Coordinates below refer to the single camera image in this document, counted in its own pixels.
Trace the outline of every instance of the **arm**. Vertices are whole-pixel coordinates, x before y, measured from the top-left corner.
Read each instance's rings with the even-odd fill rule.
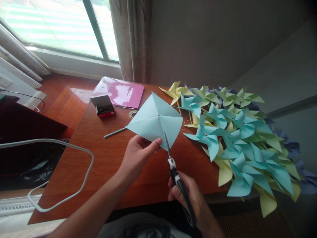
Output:
[[[197,228],[201,231],[202,236],[204,238],[225,238],[221,227],[209,209],[196,181],[180,171],[177,172],[183,181],[185,188],[187,189],[187,193],[196,216]],[[168,187],[168,200],[172,201],[176,198],[187,209],[186,202],[181,194],[181,191],[179,190],[178,186],[173,186],[171,177],[168,181]]]
[[[147,160],[161,143],[161,138],[151,143],[140,136],[133,137],[117,173],[49,237],[96,237],[121,197],[140,176]]]

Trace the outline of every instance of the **black plastic bag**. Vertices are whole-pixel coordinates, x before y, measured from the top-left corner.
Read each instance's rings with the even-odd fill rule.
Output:
[[[62,141],[68,143],[69,139],[63,139]],[[34,163],[30,166],[30,169],[20,175],[20,178],[33,188],[47,182],[50,180],[65,148],[66,146],[57,143],[43,143]]]

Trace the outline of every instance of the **scissors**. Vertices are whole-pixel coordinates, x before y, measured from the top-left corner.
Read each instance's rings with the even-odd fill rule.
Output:
[[[191,201],[189,200],[185,186],[184,186],[183,182],[181,181],[179,174],[176,171],[175,160],[171,156],[171,149],[169,148],[169,144],[168,144],[165,132],[164,132],[164,135],[165,135],[165,140],[166,140],[166,145],[167,145],[167,153],[168,153],[168,160],[167,161],[169,164],[169,175],[172,177],[173,186],[177,185],[179,187],[179,190],[181,191],[183,197],[184,197],[184,200],[186,202],[186,205],[188,207],[189,212],[186,210],[186,208],[184,206],[183,206],[183,209],[184,209],[184,212],[185,212],[185,215],[186,215],[186,218],[187,218],[189,225],[191,225],[192,227],[196,227],[196,217],[194,214],[194,210],[193,210]]]

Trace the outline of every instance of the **electrical outlet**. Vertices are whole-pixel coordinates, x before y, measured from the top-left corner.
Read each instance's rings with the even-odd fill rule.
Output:
[[[12,84],[12,81],[8,78],[4,77],[2,74],[0,74],[0,87],[7,88]]]

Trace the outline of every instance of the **pink folder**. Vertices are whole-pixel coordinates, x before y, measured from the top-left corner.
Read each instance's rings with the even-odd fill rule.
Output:
[[[139,108],[144,86],[128,81],[103,77],[91,94],[91,98],[108,95],[112,104],[127,108]]]

